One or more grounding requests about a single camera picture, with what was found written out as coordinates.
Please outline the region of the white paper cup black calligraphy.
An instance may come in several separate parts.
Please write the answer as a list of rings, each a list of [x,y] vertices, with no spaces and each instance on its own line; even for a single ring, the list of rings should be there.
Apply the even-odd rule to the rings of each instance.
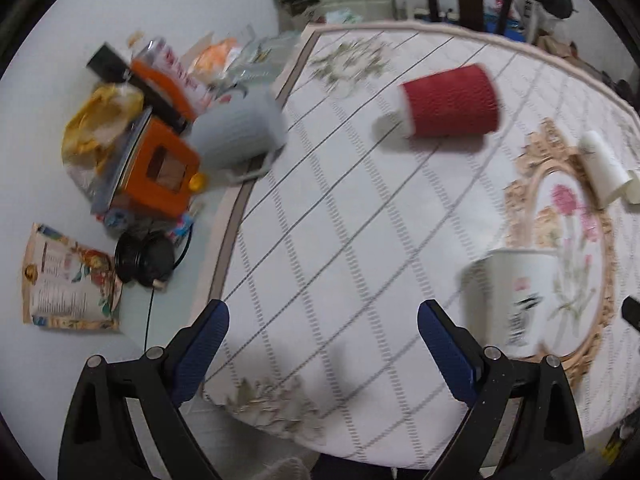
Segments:
[[[555,305],[553,279],[558,256],[551,249],[499,248],[463,274],[464,326],[481,344],[514,359],[541,348],[547,315]]]

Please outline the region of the white red-lettered snack bag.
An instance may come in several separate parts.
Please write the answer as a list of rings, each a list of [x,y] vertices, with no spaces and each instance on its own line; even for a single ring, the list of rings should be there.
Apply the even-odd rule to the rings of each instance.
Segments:
[[[188,73],[163,37],[153,38],[139,50],[130,66],[135,74],[159,88],[188,122],[194,122],[213,102],[206,84]]]

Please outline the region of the red corrugated paper cup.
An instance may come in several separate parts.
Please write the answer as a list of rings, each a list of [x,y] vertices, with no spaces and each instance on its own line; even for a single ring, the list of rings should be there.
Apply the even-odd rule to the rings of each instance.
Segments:
[[[406,81],[399,96],[410,138],[484,136],[499,129],[498,92],[480,64]]]

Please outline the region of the clear glass ashtray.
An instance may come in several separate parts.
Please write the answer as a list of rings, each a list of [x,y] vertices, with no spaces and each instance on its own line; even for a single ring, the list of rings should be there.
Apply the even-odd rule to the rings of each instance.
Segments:
[[[299,42],[299,32],[284,32],[247,44],[227,70],[232,84],[272,84]]]

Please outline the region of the floral diamond-pattern tablecloth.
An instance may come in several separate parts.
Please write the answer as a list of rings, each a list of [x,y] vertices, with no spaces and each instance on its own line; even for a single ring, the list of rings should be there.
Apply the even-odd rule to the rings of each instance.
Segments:
[[[410,138],[399,86],[480,64],[500,100],[484,136]],[[273,86],[288,143],[227,193],[210,293],[230,327],[203,382],[254,428],[351,460],[427,468],[463,417],[416,326],[435,299],[463,325],[465,269],[498,248],[551,249],[561,269],[537,354],[558,356],[582,430],[639,404],[639,214],[593,205],[578,138],[639,165],[639,117],[535,48],[452,26],[306,29]]]

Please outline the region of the yellow plastic bag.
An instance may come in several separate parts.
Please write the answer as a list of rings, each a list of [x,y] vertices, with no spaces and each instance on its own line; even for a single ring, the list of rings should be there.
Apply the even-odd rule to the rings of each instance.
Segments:
[[[129,84],[98,84],[65,127],[63,164],[101,171],[143,103],[142,91]]]

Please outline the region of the orange white plastic wrapper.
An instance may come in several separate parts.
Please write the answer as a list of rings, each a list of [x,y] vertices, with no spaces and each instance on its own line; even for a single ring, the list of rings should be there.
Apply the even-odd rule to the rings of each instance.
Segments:
[[[234,37],[217,40],[210,32],[190,47],[180,62],[191,77],[203,84],[216,84],[224,79],[242,50],[242,44]]]

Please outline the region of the white paper cup grass print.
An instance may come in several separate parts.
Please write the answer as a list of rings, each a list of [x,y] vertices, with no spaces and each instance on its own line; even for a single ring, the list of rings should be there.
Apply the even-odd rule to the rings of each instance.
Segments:
[[[596,130],[585,132],[577,147],[598,207],[606,209],[625,194],[631,177],[610,144]]]

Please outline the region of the grey ribbed plastic mug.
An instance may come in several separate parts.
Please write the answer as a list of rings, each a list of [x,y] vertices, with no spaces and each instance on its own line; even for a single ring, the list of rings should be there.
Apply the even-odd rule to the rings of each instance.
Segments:
[[[268,86],[235,84],[196,118],[186,142],[203,171],[223,171],[232,183],[259,179],[288,140],[288,129]]]

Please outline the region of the colourful printed leaflet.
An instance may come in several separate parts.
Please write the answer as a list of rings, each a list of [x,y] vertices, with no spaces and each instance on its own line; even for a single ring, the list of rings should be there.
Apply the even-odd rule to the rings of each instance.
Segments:
[[[51,330],[119,329],[122,282],[106,252],[42,223],[32,226],[22,270],[25,324]]]

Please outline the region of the orange cardboard box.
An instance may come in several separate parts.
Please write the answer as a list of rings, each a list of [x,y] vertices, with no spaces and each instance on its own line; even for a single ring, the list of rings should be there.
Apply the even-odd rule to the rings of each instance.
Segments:
[[[104,214],[123,209],[165,220],[176,220],[190,204],[189,183],[200,169],[200,156],[161,120],[143,114],[132,129],[107,183],[92,210]]]

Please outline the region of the white paper cup lying far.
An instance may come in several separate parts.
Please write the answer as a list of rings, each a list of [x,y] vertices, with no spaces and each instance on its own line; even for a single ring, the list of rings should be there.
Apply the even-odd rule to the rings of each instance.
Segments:
[[[640,204],[640,171],[631,170],[627,171],[628,182],[625,188],[626,202],[631,205]]]

